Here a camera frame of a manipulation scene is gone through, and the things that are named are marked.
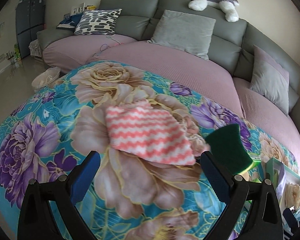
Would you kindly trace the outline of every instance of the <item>white basket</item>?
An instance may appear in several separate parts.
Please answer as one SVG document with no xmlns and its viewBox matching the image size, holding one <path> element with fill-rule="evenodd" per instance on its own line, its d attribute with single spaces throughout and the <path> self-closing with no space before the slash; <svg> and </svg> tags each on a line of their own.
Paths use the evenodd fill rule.
<svg viewBox="0 0 300 240">
<path fill-rule="evenodd" d="M 41 88 L 51 84 L 60 75 L 61 69 L 58 67 L 49 68 L 47 71 L 38 75 L 32 82 L 34 92 L 38 92 Z"/>
</svg>

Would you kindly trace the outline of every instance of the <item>pink and white towel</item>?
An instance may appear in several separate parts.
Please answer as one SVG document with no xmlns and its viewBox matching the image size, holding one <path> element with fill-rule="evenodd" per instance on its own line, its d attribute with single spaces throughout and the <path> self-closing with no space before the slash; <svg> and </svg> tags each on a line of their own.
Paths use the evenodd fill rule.
<svg viewBox="0 0 300 240">
<path fill-rule="evenodd" d="M 111 147 L 116 150 L 156 163 L 195 163 L 191 142 L 179 122 L 146 100 L 110 106 L 106 110 L 106 125 Z"/>
</svg>

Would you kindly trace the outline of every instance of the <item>green scouring pad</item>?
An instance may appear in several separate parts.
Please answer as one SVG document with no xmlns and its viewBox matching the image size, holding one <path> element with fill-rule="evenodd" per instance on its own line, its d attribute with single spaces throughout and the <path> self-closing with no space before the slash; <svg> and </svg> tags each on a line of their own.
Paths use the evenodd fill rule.
<svg viewBox="0 0 300 240">
<path fill-rule="evenodd" d="M 211 154 L 232 175 L 242 175 L 255 165 L 242 145 L 238 124 L 221 127 L 209 134 L 205 140 L 210 144 Z"/>
</svg>

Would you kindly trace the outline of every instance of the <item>plush dog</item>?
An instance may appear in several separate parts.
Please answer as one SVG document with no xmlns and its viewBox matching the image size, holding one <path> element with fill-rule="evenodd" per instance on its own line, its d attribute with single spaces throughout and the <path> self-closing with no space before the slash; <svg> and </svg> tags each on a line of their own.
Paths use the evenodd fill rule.
<svg viewBox="0 0 300 240">
<path fill-rule="evenodd" d="M 195 11 L 203 11 L 208 5 L 221 9 L 226 14 L 228 22 L 236 22 L 239 20 L 238 13 L 235 9 L 239 6 L 237 0 L 192 0 L 189 8 Z"/>
</svg>

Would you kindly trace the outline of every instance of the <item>purple flower print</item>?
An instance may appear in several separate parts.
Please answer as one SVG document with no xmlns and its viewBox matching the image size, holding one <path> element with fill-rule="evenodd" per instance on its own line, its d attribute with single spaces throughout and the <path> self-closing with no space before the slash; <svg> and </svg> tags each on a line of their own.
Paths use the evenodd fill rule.
<svg viewBox="0 0 300 240">
<path fill-rule="evenodd" d="M 48 157 L 56 149 L 60 139 L 54 122 L 42 125 L 32 113 L 17 122 L 0 146 L 0 186 L 6 189 L 5 198 L 21 208 L 30 179 L 48 182 L 48 168 L 41 157 Z"/>
<path fill-rule="evenodd" d="M 26 102 L 24 102 L 23 104 L 21 104 L 17 109 L 15 109 L 11 113 L 11 116 L 16 116 L 18 112 L 21 112 L 24 109 L 25 105 L 26 105 Z"/>
<path fill-rule="evenodd" d="M 187 88 L 187 87 L 180 85 L 178 83 L 175 83 L 175 82 L 172 82 L 170 84 L 170 91 L 172 93 L 174 93 L 175 95 L 183 96 L 183 97 L 193 95 L 190 88 Z"/>
<path fill-rule="evenodd" d="M 207 129 L 218 129 L 231 123 L 239 124 L 242 145 L 247 150 L 252 150 L 249 141 L 250 132 L 246 123 L 230 110 L 206 98 L 201 106 L 191 106 L 191 114 L 200 126 Z"/>
<path fill-rule="evenodd" d="M 37 101 L 40 100 L 41 96 L 42 96 L 42 94 L 35 94 L 35 95 L 30 99 L 29 102 L 30 102 L 30 103 L 35 103 L 35 102 L 37 102 Z"/>
<path fill-rule="evenodd" d="M 44 94 L 44 97 L 42 98 L 42 104 L 50 102 L 53 99 L 54 95 L 55 95 L 55 92 L 46 92 Z"/>
<path fill-rule="evenodd" d="M 71 171 L 77 165 L 77 160 L 72 155 L 69 155 L 64 159 L 64 153 L 65 150 L 62 149 L 54 156 L 52 162 L 49 161 L 46 164 L 48 172 L 50 173 L 50 182 L 56 181 L 59 176 L 65 174 L 66 171 Z"/>
</svg>

